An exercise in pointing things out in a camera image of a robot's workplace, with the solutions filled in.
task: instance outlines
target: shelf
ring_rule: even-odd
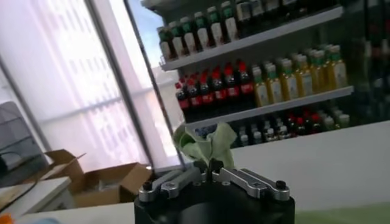
[[[325,23],[327,21],[331,21],[333,19],[341,17],[343,14],[343,8],[337,7],[331,10],[327,10],[325,12],[318,13],[313,16],[309,16],[306,18],[298,19],[296,21],[293,21],[291,23],[279,26],[275,29],[267,30],[262,33],[258,33],[256,35],[252,35],[250,37],[234,41],[231,43],[227,43],[225,45],[215,47],[203,52],[200,52],[198,54],[189,55],[185,58],[181,58],[174,61],[169,61],[163,65],[161,65],[161,68],[164,71],[174,70],[181,68],[186,65],[190,65],[193,63],[197,63],[209,58],[216,57],[218,55],[226,54],[228,52],[232,52],[238,49],[242,49],[245,47],[252,46],[254,44],[258,44],[261,42],[264,42],[266,40],[271,40],[273,38],[281,37],[289,33],[296,32],[298,30],[306,29],[311,26],[315,26],[318,24]]]
[[[291,109],[294,107],[300,107],[312,103],[318,103],[330,99],[335,99],[339,97],[344,97],[344,96],[349,96],[353,93],[353,87],[348,86],[345,88],[341,89],[336,89],[333,91],[329,91],[326,93],[320,93],[308,97],[303,97],[303,98],[298,98],[294,100],[290,100],[287,102],[282,102],[282,103],[276,103],[272,105],[268,105],[265,107],[259,107],[251,110],[246,110],[246,111],[241,111],[233,114],[228,114],[220,117],[214,117],[211,119],[206,119],[203,121],[197,121],[193,123],[186,124],[186,126],[190,129],[195,129],[195,128],[202,128],[202,127],[207,127],[211,126],[214,124],[218,124],[219,122],[231,122],[231,121],[237,121],[249,117],[255,117],[263,114],[269,114],[281,110],[287,110]]]

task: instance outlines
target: bottle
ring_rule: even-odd
[[[197,26],[197,36],[203,51],[211,48],[214,45],[211,30],[208,28],[207,20],[202,12],[195,13],[195,23]]]
[[[341,59],[340,55],[340,46],[332,46],[330,49],[331,52],[331,71],[329,73],[330,75],[330,84],[332,89],[338,89],[343,88],[348,85],[347,81],[347,71],[346,71],[346,65],[344,64],[343,60]]]
[[[207,13],[208,17],[210,18],[211,33],[213,34],[215,45],[221,46],[225,43],[225,41],[217,8],[215,6],[212,6],[207,9]]]
[[[255,131],[254,134],[253,134],[253,143],[255,145],[257,144],[261,144],[263,142],[262,138],[261,138],[261,132],[259,131]]]
[[[182,85],[179,82],[175,83],[175,87],[176,87],[176,99],[179,102],[179,106],[183,112],[185,120],[188,121],[188,119],[190,119],[189,118],[190,102],[188,101],[187,94],[186,92],[184,92]]]
[[[322,127],[320,124],[320,117],[318,114],[313,114],[311,117],[311,120],[313,121],[313,126],[311,128],[311,133],[316,134],[316,133],[321,133],[322,132]]]
[[[200,77],[200,94],[202,96],[204,117],[213,117],[218,114],[215,113],[214,92],[208,85],[207,73],[208,70],[204,71]]]
[[[276,76],[275,65],[268,64],[266,70],[268,74],[267,86],[269,90],[269,100],[272,103],[280,103],[283,101],[282,88],[280,85],[280,80]]]
[[[254,83],[251,76],[247,72],[247,67],[244,62],[238,63],[239,79],[241,81],[241,100],[243,108],[251,109],[256,107]]]
[[[297,119],[297,132],[296,132],[296,135],[297,136],[306,135],[305,126],[303,124],[303,119],[301,117],[298,117],[298,119]]]
[[[169,23],[169,28],[171,29],[171,33],[173,34],[172,43],[176,54],[179,58],[183,58],[188,54],[187,45],[183,38],[183,30],[180,26],[177,25],[177,22]]]
[[[255,34],[264,29],[264,7],[261,0],[250,0],[250,7],[252,9],[250,29],[251,34]]]
[[[244,38],[250,35],[250,3],[247,0],[236,0],[237,22],[239,37]]]
[[[165,61],[171,61],[173,58],[175,58],[175,50],[172,45],[172,42],[168,35],[168,28],[167,27],[159,27],[157,28],[158,36],[160,37],[160,49],[163,53],[163,57]]]
[[[184,40],[187,45],[188,52],[190,54],[196,54],[200,48],[199,39],[194,35],[194,28],[192,22],[188,17],[183,17],[180,19],[184,31]]]
[[[297,78],[293,75],[291,60],[282,60],[282,87],[285,101],[298,98]]]
[[[225,26],[227,30],[227,37],[229,41],[238,40],[238,29],[236,19],[233,16],[232,6],[230,5],[230,1],[223,2],[221,4],[222,13],[225,19]]]
[[[225,66],[225,81],[227,86],[227,96],[229,97],[229,112],[234,113],[240,111],[241,108],[238,106],[240,104],[239,86],[233,75],[233,68],[230,63]]]
[[[197,83],[193,79],[187,81],[188,98],[191,103],[191,121],[202,119],[202,96],[199,94]]]
[[[313,79],[311,78],[310,70],[307,66],[307,57],[300,55],[299,70],[296,73],[298,82],[298,92],[300,97],[313,95]]]
[[[258,107],[269,105],[267,85],[261,77],[261,69],[255,65],[252,67],[252,74],[255,78],[255,98]]]
[[[216,112],[218,115],[228,113],[227,109],[227,90],[224,82],[221,79],[220,67],[216,67],[213,71],[213,89],[216,99]]]

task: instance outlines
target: dark soda bottle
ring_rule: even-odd
[[[188,98],[190,99],[191,108],[191,120],[190,122],[198,121],[202,119],[202,96],[199,94],[197,83],[195,80],[189,79],[187,81]]]
[[[230,63],[228,63],[225,67],[225,81],[227,86],[227,95],[229,97],[229,113],[241,111],[242,109],[239,106],[239,86],[233,75],[233,68]]]
[[[313,120],[313,127],[311,128],[311,133],[312,134],[321,133],[322,127],[320,124],[320,117],[318,116],[318,114],[313,114],[311,119]]]
[[[301,117],[298,117],[297,119],[297,132],[296,132],[297,136],[303,136],[303,135],[306,135],[306,129],[305,129],[305,126],[303,124],[303,118]]]
[[[254,90],[254,82],[251,76],[247,72],[247,68],[244,62],[238,63],[239,78],[241,81],[241,103],[243,109],[252,109],[256,107],[256,100]]]
[[[185,120],[188,122],[188,120],[191,120],[190,118],[190,102],[187,98],[187,94],[183,89],[183,86],[177,82],[175,84],[176,87],[176,98],[177,101],[179,102],[180,109],[183,112]]]
[[[227,89],[221,79],[221,69],[218,66],[213,71],[213,90],[215,95],[216,115],[220,116],[228,113],[227,109]]]
[[[204,117],[215,116],[214,92],[208,84],[208,71],[204,71],[200,77],[200,94],[202,95]]]

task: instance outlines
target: table surface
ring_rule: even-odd
[[[29,224],[44,218],[53,218],[61,224],[134,224],[134,204],[97,206],[53,212],[28,214],[16,220],[16,224]]]
[[[45,180],[39,182],[29,193],[14,202],[0,214],[11,214],[16,219],[24,214],[37,212],[44,205],[49,203],[55,196],[63,192],[71,183],[68,177]],[[21,188],[21,194],[32,184],[24,184]],[[11,187],[0,189],[0,194],[9,190]]]

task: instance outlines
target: cardboard box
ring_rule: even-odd
[[[134,201],[138,190],[151,175],[152,172],[139,163],[88,172],[83,178],[72,182],[73,187],[78,187],[74,188],[75,204],[82,208]],[[111,183],[111,186],[96,189],[101,183]]]
[[[81,184],[79,180],[84,176],[84,172],[79,163],[79,158],[83,157],[85,154],[76,157],[65,149],[50,151],[44,154],[52,159],[53,163],[36,173],[34,176],[24,180],[23,183],[30,183],[36,179],[49,180],[59,177],[69,177],[72,180],[72,183],[75,181],[75,184],[70,185],[69,190],[75,192],[78,189],[77,184]]]

